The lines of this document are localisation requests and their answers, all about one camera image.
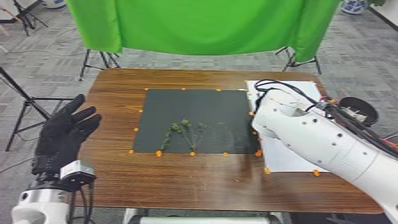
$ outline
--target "floor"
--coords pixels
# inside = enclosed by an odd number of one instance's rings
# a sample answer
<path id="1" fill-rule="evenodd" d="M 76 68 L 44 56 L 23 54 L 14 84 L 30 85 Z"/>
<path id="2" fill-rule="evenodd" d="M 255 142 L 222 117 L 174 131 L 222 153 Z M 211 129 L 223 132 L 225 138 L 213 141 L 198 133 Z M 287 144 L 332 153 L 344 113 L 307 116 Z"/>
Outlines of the floor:
<path id="1" fill-rule="evenodd" d="M 67 9 L 47 10 L 39 6 L 33 14 L 49 27 L 39 25 L 31 36 L 26 37 L 21 25 L 5 24 L 10 36 L 0 33 L 0 46 L 10 53 L 3 53 L 0 49 L 0 66 L 33 96 L 71 97 L 78 93 L 87 93 L 97 70 L 88 69 L 85 80 L 78 82 L 85 49 Z M 355 96 L 373 104 L 380 113 L 373 129 L 380 135 L 387 135 L 398 129 L 398 33 L 369 12 L 360 16 L 337 12 L 318 59 L 323 70 L 319 80 L 328 95 Z M 126 68 L 280 71 L 286 60 L 286 56 L 275 56 L 271 52 L 202 57 L 126 50 L 119 63 Z M 90 63 L 101 65 L 97 55 Z M 316 73 L 316 68 L 309 64 L 291 71 Z M 21 102 L 21 97 L 0 82 L 0 170 L 28 159 L 33 152 L 39 129 L 21 134 L 10 152 L 1 151 Z M 31 111 L 26 115 L 26 124 L 37 119 Z M 0 223 L 10 223 L 10 208 L 31 180 L 28 172 L 30 166 L 24 163 L 0 174 Z M 94 217 L 99 223 L 119 223 L 120 215 L 122 210 L 101 209 Z"/>

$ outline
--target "wall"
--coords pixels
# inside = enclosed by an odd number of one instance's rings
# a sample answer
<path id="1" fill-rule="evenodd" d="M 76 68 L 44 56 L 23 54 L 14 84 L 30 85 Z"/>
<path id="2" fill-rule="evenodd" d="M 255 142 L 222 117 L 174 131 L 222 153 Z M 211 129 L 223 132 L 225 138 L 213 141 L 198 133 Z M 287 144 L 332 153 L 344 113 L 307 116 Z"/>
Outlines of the wall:
<path id="1" fill-rule="evenodd" d="M 37 0 L 17 0 L 21 6 L 24 8 L 35 3 L 35 1 Z M 17 15 L 17 10 L 14 7 L 12 0 L 0 0 L 0 7 L 3 7 L 14 15 Z M 10 20 L 10 19 L 12 19 L 12 17 L 8 16 L 8 14 L 3 11 L 0 11 L 0 20 Z"/>
<path id="2" fill-rule="evenodd" d="M 373 8 L 398 26 L 398 0 L 387 0 L 383 6 Z"/>

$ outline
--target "backdrop stand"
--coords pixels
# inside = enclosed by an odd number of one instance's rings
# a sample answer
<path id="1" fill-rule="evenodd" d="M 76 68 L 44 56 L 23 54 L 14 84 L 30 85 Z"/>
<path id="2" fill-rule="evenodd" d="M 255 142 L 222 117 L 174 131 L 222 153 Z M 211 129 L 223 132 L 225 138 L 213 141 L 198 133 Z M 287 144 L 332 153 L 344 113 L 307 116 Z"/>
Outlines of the backdrop stand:
<path id="1" fill-rule="evenodd" d="M 298 66 L 302 66 L 302 65 L 305 65 L 305 64 L 309 64 L 309 63 L 314 63 L 314 65 L 316 65 L 316 69 L 318 69 L 318 74 L 321 75 L 321 69 L 319 69 L 319 61 L 318 61 L 318 57 L 314 56 L 312 60 L 309 60 L 309 61 L 303 62 L 303 63 L 296 63 L 296 62 L 294 62 L 294 53 L 293 53 L 293 55 L 289 54 L 289 48 L 287 48 L 287 47 L 284 47 L 284 48 L 277 51 L 275 55 L 278 55 L 278 54 L 282 53 L 282 51 L 286 52 L 287 59 L 289 59 L 289 60 L 287 60 L 287 64 L 286 64 L 284 69 L 282 69 L 282 72 L 286 72 L 287 68 L 294 68 L 294 67 L 298 67 Z"/>
<path id="2" fill-rule="evenodd" d="M 110 64 L 111 63 L 115 65 L 115 68 L 120 68 L 119 63 L 117 63 L 115 58 L 113 58 L 113 56 L 119 58 L 119 55 L 117 54 L 111 54 L 111 53 L 106 53 L 103 51 L 99 51 L 99 55 L 101 55 L 101 59 L 103 59 L 104 68 L 95 67 L 95 66 L 92 66 L 92 65 L 87 64 L 88 63 L 88 58 L 90 58 L 90 49 L 87 49 L 87 51 L 85 51 L 85 57 L 83 57 L 83 66 L 81 66 L 81 71 L 79 71 L 79 75 L 78 75 L 78 81 L 83 80 L 85 68 L 95 68 L 99 70 L 104 70 L 106 68 L 111 68 L 110 67 Z"/>
<path id="3" fill-rule="evenodd" d="M 30 126 L 26 126 L 24 128 L 19 128 L 21 126 L 21 121 L 23 121 L 23 117 L 26 115 L 26 109 L 31 108 L 35 109 L 35 111 L 39 112 L 44 120 L 47 120 L 51 118 L 51 114 L 56 112 L 58 110 L 58 107 L 60 107 L 60 104 L 65 100 L 72 100 L 71 98 L 35 98 L 35 97 L 30 97 L 26 92 L 23 91 L 21 89 L 21 86 L 17 85 L 14 79 L 10 78 L 7 72 L 3 71 L 3 68 L 0 67 L 0 74 L 1 74 L 1 77 L 0 79 L 3 80 L 5 84 L 8 85 L 10 89 L 15 91 L 15 93 L 21 95 L 21 97 L 24 98 L 24 102 L 23 102 L 23 107 L 21 107 L 21 112 L 19 112 L 19 116 L 17 116 L 17 120 L 15 120 L 15 126 L 14 126 L 14 129 L 12 129 L 12 134 L 10 134 L 10 138 L 8 138 L 8 143 L 7 143 L 7 147 L 5 147 L 5 152 L 8 151 L 10 149 L 10 145 L 12 145 L 12 142 L 14 142 L 14 137 L 15 135 L 30 130 L 31 128 L 39 127 L 46 121 L 31 124 Z M 56 106 L 55 106 L 55 109 L 53 109 L 53 112 L 47 113 L 47 111 L 44 110 L 44 108 L 39 106 L 37 102 L 35 101 L 58 101 L 56 103 Z"/>
<path id="4" fill-rule="evenodd" d="M 17 10 L 17 17 L 21 20 L 21 24 L 23 24 L 23 29 L 24 29 L 24 33 L 26 36 L 28 34 L 28 29 L 35 29 L 35 21 L 42 24 L 44 27 L 47 27 L 46 23 L 40 21 L 40 19 L 35 17 L 35 15 L 28 12 L 26 8 L 21 7 L 21 4 L 15 0 L 14 1 L 14 6 L 15 6 L 15 10 Z"/>

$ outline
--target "black mat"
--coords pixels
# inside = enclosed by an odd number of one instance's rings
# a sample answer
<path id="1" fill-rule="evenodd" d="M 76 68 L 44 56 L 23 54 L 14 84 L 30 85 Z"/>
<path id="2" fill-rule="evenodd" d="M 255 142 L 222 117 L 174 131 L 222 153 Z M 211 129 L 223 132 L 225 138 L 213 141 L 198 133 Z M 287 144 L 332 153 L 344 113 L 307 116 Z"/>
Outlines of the black mat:
<path id="1" fill-rule="evenodd" d="M 159 149 L 170 124 L 186 119 L 193 126 L 207 125 L 197 153 L 254 153 L 257 140 L 252 135 L 248 101 L 243 91 L 149 90 L 133 149 L 152 153 Z M 188 153 L 190 145 L 177 133 L 170 135 L 166 153 Z"/>

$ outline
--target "white paper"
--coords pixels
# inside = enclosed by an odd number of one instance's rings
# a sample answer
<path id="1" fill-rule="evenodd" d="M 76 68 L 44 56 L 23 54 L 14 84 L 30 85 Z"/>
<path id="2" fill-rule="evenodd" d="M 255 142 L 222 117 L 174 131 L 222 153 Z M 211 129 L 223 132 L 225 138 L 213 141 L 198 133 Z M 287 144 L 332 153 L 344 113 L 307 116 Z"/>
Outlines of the white paper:
<path id="1" fill-rule="evenodd" d="M 246 81 L 246 97 L 250 101 L 252 110 L 255 108 L 255 100 L 261 96 L 261 92 L 257 92 L 254 88 L 254 84 L 257 81 Z M 314 82 L 302 82 L 302 81 L 286 81 L 305 93 L 305 95 L 318 100 L 319 99 L 319 91 L 316 88 Z M 302 109 L 310 106 L 307 99 L 302 95 L 280 84 L 270 84 L 262 86 L 262 88 L 275 87 L 282 89 L 286 92 L 291 93 L 293 97 L 296 98 Z M 277 139 L 268 138 L 266 136 L 259 135 L 261 147 L 262 147 L 262 155 L 264 155 L 264 167 L 270 169 L 270 172 L 312 172 L 318 170 L 319 172 L 326 172 L 312 163 L 309 163 L 302 157 L 294 154 L 294 152 L 286 148 L 282 142 Z"/>

